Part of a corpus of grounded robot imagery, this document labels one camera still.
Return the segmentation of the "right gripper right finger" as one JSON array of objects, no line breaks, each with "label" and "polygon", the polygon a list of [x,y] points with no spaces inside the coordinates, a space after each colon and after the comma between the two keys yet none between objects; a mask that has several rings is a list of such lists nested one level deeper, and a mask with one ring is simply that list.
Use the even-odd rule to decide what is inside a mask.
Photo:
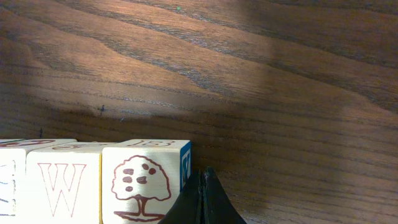
[{"label": "right gripper right finger", "polygon": [[246,224],[230,202],[212,167],[206,167],[203,172],[202,196],[205,224]]}]

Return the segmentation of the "white block with pattern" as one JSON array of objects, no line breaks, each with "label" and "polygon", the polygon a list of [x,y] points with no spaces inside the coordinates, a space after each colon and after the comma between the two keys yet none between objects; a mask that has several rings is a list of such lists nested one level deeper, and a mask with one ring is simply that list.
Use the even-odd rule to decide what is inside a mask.
[{"label": "white block with pattern", "polygon": [[23,219],[99,224],[102,150],[108,142],[71,142],[30,152]]}]

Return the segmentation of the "yellow block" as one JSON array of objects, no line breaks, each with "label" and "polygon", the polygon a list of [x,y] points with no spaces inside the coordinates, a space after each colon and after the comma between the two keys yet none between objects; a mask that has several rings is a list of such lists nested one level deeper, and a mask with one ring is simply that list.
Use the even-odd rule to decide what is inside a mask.
[{"label": "yellow block", "polygon": [[16,219],[22,202],[28,153],[36,149],[58,146],[75,139],[28,139],[1,143],[1,222]]}]

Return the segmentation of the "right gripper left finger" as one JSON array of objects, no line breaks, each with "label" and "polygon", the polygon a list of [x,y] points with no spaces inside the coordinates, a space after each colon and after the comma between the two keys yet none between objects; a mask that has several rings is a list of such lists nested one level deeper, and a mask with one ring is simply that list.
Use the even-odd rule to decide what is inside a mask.
[{"label": "right gripper left finger", "polygon": [[200,224],[202,214],[202,174],[199,170],[188,178],[172,208],[159,224]]}]

